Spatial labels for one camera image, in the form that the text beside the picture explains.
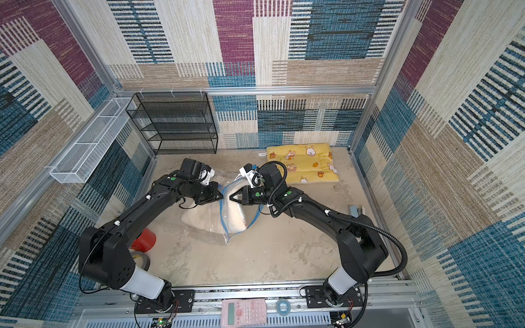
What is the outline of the cream fleece blanket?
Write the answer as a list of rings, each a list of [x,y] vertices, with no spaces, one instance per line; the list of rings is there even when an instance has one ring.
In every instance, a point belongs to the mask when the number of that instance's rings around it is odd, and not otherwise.
[[[231,179],[224,176],[213,178],[213,181],[219,184],[227,180]],[[184,210],[181,219],[183,223],[193,228],[222,235],[220,232],[219,201]]]

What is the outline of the yellow cartoon print blanket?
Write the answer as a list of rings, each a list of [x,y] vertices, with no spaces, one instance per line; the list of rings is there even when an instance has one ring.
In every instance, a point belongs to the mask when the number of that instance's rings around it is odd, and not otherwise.
[[[280,161],[286,166],[288,185],[340,181],[328,143],[268,147],[267,160]]]

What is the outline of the clear vacuum bag blue zipper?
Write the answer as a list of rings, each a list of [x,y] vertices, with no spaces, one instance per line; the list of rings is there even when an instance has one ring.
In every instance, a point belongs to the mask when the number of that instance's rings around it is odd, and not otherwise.
[[[249,187],[247,179],[238,175],[233,180],[219,184],[219,192],[223,198],[219,201],[220,232],[225,243],[246,230],[249,230],[261,216],[258,206],[245,206],[230,200],[230,196],[243,187]]]

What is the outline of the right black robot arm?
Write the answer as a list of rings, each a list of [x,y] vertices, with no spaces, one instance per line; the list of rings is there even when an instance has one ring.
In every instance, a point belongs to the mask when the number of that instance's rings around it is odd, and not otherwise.
[[[288,186],[283,163],[270,161],[261,167],[247,164],[239,173],[248,184],[230,200],[243,206],[267,206],[270,216],[286,214],[302,220],[336,242],[340,265],[323,283],[331,306],[343,303],[349,290],[366,286],[372,277],[395,276],[406,268],[408,254],[399,239],[374,225],[366,215],[340,213]]]

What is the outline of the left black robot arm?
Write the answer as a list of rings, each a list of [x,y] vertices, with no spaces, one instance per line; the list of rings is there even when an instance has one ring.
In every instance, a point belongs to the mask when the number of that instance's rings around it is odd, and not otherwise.
[[[193,200],[197,206],[221,200],[214,175],[210,166],[185,158],[123,214],[100,228],[86,228],[79,240],[80,276],[169,306],[174,299],[171,284],[138,267],[129,250],[150,223],[180,200]]]

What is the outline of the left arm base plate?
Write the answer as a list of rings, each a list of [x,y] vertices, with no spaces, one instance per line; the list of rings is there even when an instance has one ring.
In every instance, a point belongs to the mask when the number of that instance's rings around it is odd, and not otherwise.
[[[139,297],[135,303],[135,314],[189,313],[193,309],[195,290],[171,290],[161,293],[157,299]]]

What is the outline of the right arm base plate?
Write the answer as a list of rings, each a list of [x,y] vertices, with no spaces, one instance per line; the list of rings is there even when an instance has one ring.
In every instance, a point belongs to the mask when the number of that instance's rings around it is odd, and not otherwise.
[[[344,294],[338,294],[329,285],[303,286],[299,295],[306,300],[308,308],[344,308],[363,305],[364,294],[359,288],[350,288]]]

